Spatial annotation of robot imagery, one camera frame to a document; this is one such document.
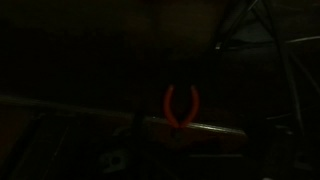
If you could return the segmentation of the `dark wooden secretary desk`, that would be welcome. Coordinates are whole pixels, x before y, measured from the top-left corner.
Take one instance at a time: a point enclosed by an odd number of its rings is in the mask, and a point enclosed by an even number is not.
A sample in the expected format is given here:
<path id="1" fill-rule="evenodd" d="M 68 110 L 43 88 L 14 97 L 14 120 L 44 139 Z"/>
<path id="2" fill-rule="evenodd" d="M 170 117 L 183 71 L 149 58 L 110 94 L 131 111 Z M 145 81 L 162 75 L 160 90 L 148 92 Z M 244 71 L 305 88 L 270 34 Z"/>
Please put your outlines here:
<path id="1" fill-rule="evenodd" d="M 0 0 L 1 180 L 319 180 L 319 0 Z M 173 113 L 197 116 L 173 128 Z"/>

